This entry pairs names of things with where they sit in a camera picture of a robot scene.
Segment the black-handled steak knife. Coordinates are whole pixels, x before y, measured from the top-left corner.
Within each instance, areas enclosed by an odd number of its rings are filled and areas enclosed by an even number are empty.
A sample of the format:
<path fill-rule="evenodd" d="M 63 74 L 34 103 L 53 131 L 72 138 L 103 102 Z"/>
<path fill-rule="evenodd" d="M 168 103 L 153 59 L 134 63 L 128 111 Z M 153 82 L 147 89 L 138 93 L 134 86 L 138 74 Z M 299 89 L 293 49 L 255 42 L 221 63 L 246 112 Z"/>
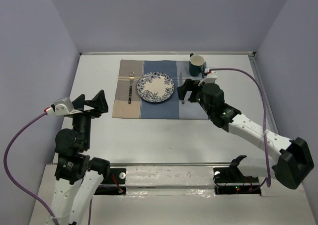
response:
<path fill-rule="evenodd" d="M 183 86 L 182 72 L 180 72 L 180 74 L 179 74 L 179 85 L 178 85 L 178 86 L 179 86 L 179 87 Z M 182 105 L 185 104 L 184 99 L 183 99 L 183 100 L 180 99 L 180 101 L 181 101 Z"/>

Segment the green mug white inside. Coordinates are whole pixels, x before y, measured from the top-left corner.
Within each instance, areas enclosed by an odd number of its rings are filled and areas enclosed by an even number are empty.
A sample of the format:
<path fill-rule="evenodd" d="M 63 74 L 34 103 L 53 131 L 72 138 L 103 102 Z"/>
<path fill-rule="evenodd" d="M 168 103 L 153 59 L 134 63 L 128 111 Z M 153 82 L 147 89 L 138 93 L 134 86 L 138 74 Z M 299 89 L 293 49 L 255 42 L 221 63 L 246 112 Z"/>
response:
<path fill-rule="evenodd" d="M 200 55 L 190 54 L 189 58 L 189 73 L 191 76 L 198 76 L 204 66 L 205 60 Z"/>

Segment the blue floral plate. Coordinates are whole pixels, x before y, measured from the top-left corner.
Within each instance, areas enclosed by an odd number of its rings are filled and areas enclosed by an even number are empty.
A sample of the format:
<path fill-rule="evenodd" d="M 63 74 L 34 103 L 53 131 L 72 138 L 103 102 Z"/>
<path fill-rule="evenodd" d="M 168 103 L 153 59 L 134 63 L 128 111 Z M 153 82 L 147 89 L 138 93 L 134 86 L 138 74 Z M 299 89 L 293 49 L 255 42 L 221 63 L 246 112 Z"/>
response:
<path fill-rule="evenodd" d="M 161 103 L 174 93 L 173 79 L 165 73 L 150 72 L 140 77 L 137 82 L 137 93 L 144 101 Z"/>

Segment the blue patchwork cloth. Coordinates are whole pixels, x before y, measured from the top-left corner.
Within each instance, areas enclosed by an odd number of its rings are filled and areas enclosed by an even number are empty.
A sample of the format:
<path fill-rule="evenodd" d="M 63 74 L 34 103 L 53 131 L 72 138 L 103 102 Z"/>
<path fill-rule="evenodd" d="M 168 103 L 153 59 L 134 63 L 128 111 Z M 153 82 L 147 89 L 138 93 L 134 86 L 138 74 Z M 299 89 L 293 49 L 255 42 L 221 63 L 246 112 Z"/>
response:
<path fill-rule="evenodd" d="M 161 103 L 150 103 L 144 101 L 137 93 L 137 82 L 141 76 L 150 72 L 165 73 L 173 79 L 175 87 L 179 85 L 179 74 L 182 72 L 183 80 L 191 78 L 201 79 L 201 76 L 193 77 L 189 74 L 188 61 L 141 61 L 121 60 L 115 100 L 112 109 L 113 118 L 122 119 L 188 119 L 206 120 L 208 116 L 197 103 L 190 103 L 185 100 L 182 105 L 178 100 L 178 93 L 174 91 L 172 96 Z M 129 75 L 134 73 L 132 88 L 132 101 L 128 104 L 129 98 Z"/>

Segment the black-handled fork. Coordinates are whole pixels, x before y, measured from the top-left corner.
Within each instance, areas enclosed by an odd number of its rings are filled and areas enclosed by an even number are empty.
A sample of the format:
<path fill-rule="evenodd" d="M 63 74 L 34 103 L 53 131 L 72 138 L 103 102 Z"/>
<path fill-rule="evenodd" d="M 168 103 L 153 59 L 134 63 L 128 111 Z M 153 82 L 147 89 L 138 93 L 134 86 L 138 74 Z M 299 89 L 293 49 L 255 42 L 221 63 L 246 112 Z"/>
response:
<path fill-rule="evenodd" d="M 128 98 L 128 104 L 131 104 L 132 101 L 132 88 L 133 88 L 133 82 L 134 82 L 134 73 L 131 72 L 129 75 L 129 98 Z"/>

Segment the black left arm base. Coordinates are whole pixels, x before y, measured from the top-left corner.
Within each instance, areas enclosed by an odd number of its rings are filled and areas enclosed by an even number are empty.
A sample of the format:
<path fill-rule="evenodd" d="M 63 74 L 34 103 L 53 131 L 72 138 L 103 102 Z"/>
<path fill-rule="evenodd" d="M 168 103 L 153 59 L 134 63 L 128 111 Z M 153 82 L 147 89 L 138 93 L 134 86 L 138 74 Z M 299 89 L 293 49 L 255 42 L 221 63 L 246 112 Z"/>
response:
<path fill-rule="evenodd" d="M 110 175 L 98 186 L 94 195 L 121 196 L 126 195 L 127 169 L 124 167 L 112 167 Z"/>

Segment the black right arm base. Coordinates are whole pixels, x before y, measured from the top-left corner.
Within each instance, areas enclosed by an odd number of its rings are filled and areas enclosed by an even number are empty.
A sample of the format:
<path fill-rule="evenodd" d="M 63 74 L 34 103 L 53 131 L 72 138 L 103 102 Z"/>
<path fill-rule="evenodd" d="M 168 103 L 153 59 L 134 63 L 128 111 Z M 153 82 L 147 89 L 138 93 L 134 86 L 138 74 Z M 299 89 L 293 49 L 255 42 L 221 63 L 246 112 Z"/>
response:
<path fill-rule="evenodd" d="M 240 155 L 233 159 L 228 167 L 213 169 L 215 195 L 261 195 L 260 183 L 257 177 L 246 177 L 239 171 L 239 164 L 246 158 Z"/>

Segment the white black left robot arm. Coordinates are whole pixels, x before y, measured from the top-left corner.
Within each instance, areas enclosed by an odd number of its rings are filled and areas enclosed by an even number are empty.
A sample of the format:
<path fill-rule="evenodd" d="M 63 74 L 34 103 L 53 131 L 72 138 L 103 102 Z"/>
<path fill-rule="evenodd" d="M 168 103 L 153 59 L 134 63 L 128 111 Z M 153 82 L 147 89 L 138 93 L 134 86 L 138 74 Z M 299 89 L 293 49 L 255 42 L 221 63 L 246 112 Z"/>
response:
<path fill-rule="evenodd" d="M 46 224 L 79 225 L 96 189 L 110 177 L 109 161 L 83 154 L 90 148 L 91 120 L 108 112 L 105 94 L 101 90 L 92 100 L 86 100 L 84 94 L 74 101 L 59 99 L 45 112 L 72 118 L 72 127 L 55 137 L 58 163 Z"/>

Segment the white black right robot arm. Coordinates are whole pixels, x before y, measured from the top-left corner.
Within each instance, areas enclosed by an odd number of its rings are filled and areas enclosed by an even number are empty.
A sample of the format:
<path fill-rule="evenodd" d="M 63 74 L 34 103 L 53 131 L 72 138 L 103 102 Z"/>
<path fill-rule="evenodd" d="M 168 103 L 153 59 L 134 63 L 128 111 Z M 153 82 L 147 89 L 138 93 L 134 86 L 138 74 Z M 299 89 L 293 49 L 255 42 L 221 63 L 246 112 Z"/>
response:
<path fill-rule="evenodd" d="M 238 109 L 225 102 L 224 92 L 216 83 L 204 83 L 186 79 L 177 88 L 179 100 L 184 100 L 190 92 L 189 102 L 197 102 L 218 128 L 236 135 L 265 152 L 273 165 L 265 169 L 272 177 L 289 189 L 297 189 L 314 168 L 314 161 L 308 143 L 297 137 L 292 140 L 283 137 L 247 118 Z"/>

